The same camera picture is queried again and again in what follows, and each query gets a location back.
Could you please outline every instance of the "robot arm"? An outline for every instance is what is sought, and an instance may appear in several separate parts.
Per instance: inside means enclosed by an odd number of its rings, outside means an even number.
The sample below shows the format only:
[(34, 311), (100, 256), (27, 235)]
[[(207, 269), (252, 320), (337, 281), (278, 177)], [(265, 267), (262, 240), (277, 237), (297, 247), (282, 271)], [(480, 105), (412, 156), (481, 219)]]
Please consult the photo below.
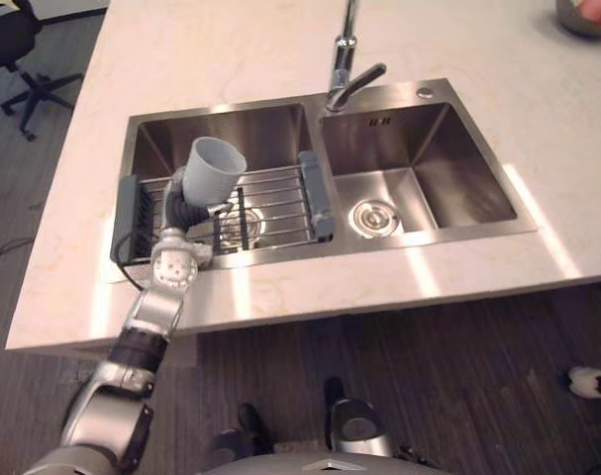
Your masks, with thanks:
[[(181, 196), (176, 176), (166, 198)], [(152, 249), (150, 285), (133, 304), (107, 360), (99, 363), (71, 404), (60, 447), (25, 475), (116, 475), (139, 465), (150, 433), (152, 409), (146, 400), (156, 371), (199, 265), (212, 257), (209, 246), (186, 241), (185, 222), (207, 219), (224, 208), (192, 209), (174, 196), (164, 203), (171, 205), (162, 213), (159, 242)]]

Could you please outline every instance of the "faucet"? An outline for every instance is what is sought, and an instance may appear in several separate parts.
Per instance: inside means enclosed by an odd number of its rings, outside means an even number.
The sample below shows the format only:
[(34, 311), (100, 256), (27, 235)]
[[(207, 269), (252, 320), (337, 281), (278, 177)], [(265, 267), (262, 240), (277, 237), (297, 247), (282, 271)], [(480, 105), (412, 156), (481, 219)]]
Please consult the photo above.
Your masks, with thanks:
[(358, 6), (359, 2), (357, 0), (348, 0), (344, 30), (336, 38), (335, 60), (331, 71), (327, 103), (325, 104), (326, 109), (330, 112), (340, 112), (351, 95), (386, 72), (386, 65), (383, 62), (378, 62), (351, 80), (352, 57), (357, 45), (357, 38), (352, 30)]

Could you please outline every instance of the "sink drying rack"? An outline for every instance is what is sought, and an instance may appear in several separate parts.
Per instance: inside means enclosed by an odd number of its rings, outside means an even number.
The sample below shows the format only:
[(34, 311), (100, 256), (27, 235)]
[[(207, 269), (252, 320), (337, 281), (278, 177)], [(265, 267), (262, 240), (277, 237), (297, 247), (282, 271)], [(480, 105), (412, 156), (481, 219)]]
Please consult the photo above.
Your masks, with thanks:
[[(212, 246), (214, 255), (279, 249), (328, 240), (320, 175), (305, 161), (246, 172), (230, 196), (230, 211), (213, 216), (188, 231), (186, 238)], [(150, 262), (150, 250), (160, 232), (163, 190), (169, 177), (138, 180), (124, 177), (118, 191), (116, 225), (111, 248), (124, 266)]]

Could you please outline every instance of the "kitchen island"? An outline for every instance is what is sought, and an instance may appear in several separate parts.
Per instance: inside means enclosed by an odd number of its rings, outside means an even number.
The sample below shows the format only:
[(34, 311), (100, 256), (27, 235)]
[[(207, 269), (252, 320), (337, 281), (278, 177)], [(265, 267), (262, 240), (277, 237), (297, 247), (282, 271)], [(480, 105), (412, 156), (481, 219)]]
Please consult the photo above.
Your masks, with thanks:
[[(344, 7), (112, 0), (8, 349), (87, 356), (118, 333), (137, 295), (109, 259), (129, 117), (324, 92)], [(538, 230), (203, 271), (186, 348), (200, 332), (601, 280), (601, 42), (564, 31), (546, 0), (366, 0), (356, 35), (353, 73), (383, 61), (379, 84), (450, 81)]]

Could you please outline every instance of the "office chair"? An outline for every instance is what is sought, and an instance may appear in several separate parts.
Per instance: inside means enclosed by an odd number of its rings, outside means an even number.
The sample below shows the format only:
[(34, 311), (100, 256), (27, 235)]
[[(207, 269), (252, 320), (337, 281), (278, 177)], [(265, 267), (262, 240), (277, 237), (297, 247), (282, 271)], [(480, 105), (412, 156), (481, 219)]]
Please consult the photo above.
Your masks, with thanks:
[(12, 116), (14, 114), (12, 106), (27, 102), (19, 129), (25, 138), (31, 142), (36, 136), (28, 131), (27, 123), (32, 117), (37, 104), (41, 101), (52, 101), (73, 110), (73, 104), (69, 104), (51, 92), (70, 82), (81, 79), (82, 74), (71, 74), (60, 79), (51, 79), (48, 76), (37, 74), (34, 78), (27, 71), (21, 69), (15, 61), (34, 48), (35, 36), (43, 26), (36, 18), (29, 0), (13, 1), (19, 10), (0, 16), (0, 67), (6, 67), (11, 72), (18, 71), (29, 88), (1, 104), (1, 109), (7, 116)]

